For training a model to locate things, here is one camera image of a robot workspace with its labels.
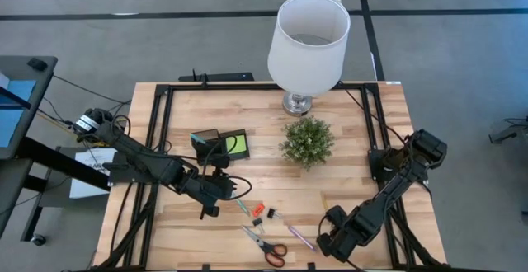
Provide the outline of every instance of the table lamp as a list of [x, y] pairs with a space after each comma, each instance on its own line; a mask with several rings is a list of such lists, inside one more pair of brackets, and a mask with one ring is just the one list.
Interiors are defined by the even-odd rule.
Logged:
[[305, 115], [312, 97], [342, 74], [350, 16], [339, 0], [287, 0], [277, 15], [267, 67], [289, 115]]

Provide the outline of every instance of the scissors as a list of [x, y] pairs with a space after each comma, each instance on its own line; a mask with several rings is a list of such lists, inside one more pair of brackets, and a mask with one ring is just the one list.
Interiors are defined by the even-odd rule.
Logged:
[[264, 242], [257, 234], [252, 232], [247, 227], [242, 226], [242, 229], [246, 232], [248, 236], [250, 236], [251, 239], [253, 239], [264, 251], [264, 257], [266, 258], [266, 261], [276, 267], [280, 268], [283, 267], [285, 262], [283, 257], [286, 256], [288, 253], [288, 248], [284, 244], [269, 244], [267, 242]]

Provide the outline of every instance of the gray floor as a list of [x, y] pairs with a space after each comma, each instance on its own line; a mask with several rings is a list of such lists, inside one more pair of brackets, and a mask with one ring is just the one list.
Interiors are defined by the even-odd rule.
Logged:
[[[275, 10], [284, 0], [0, 0], [0, 15]], [[359, 9], [359, 0], [342, 0]], [[528, 0], [369, 0], [371, 9], [528, 7]], [[128, 100], [134, 83], [175, 81], [198, 72], [251, 71], [270, 79], [266, 56], [275, 18], [0, 21], [0, 54], [59, 57], [56, 73]], [[526, 147], [493, 146], [488, 133], [528, 106], [528, 16], [373, 17], [387, 80], [403, 82], [415, 128], [449, 144], [444, 165], [430, 173], [448, 261], [457, 267], [526, 271]], [[373, 80], [365, 27], [352, 17], [343, 79]], [[46, 95], [65, 118], [111, 102], [53, 80]], [[50, 110], [43, 104], [41, 108]], [[30, 136], [54, 147], [73, 140], [37, 119]], [[21, 200], [33, 195], [23, 192]], [[31, 204], [12, 216], [0, 241], [1, 271], [86, 267], [95, 249], [105, 198], [43, 214], [37, 231], [47, 247], [19, 242]]]

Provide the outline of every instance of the wooden table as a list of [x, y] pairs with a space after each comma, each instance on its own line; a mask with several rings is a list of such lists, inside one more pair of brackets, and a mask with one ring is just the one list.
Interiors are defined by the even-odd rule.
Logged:
[[[147, 135], [155, 86], [154, 82], [137, 83], [130, 107], [130, 136], [141, 143], [145, 142]], [[380, 82], [379, 90], [387, 124], [399, 134], [412, 133], [402, 86]], [[361, 101], [358, 91], [351, 93]], [[336, 144], [326, 165], [305, 171], [285, 161], [278, 149], [278, 144], [285, 140], [281, 128], [296, 120], [282, 110], [283, 94], [283, 91], [176, 91], [167, 135], [167, 140], [172, 143], [170, 153], [194, 156], [189, 136], [192, 132], [212, 128], [220, 132], [246, 129], [251, 159], [236, 161], [225, 171], [252, 182], [253, 190], [242, 198], [250, 209], [264, 203], [283, 215], [283, 220], [263, 219], [266, 231], [263, 238], [288, 246], [285, 269], [306, 269], [308, 262], [315, 262], [318, 269], [350, 268], [321, 252], [313, 253], [285, 225], [296, 227], [316, 245], [318, 223], [328, 208], [341, 205], [349, 212], [378, 192], [377, 185], [370, 178], [366, 157], [370, 144], [365, 116], [344, 91], [329, 91], [316, 96], [310, 114], [332, 125]], [[159, 112], [156, 137], [159, 137], [162, 115]], [[398, 144], [392, 134], [390, 141]], [[95, 264], [109, 255], [111, 235], [125, 188], [126, 185], [112, 187]], [[129, 227], [133, 200], [134, 187], [125, 205], [116, 242]], [[413, 185], [403, 201], [409, 227], [434, 257], [445, 262], [429, 194]], [[241, 225], [251, 225], [251, 219], [234, 201], [219, 201], [218, 206], [220, 215], [217, 218], [199, 220], [201, 206], [197, 202], [162, 188], [156, 204], [147, 269], [200, 269], [204, 263], [211, 264], [212, 269], [270, 269], [262, 251], [240, 228]], [[330, 226], [324, 223], [323, 231], [329, 229]], [[132, 263], [139, 260], [140, 244], [137, 242]], [[351, 260], [361, 267], [390, 268], [385, 232], [367, 247], [357, 247]]]

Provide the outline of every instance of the lamp base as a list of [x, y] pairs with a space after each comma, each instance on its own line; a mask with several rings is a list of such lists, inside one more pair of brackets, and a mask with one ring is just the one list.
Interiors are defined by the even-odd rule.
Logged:
[[288, 115], [303, 116], [312, 108], [312, 97], [287, 92], [282, 100], [282, 108]]

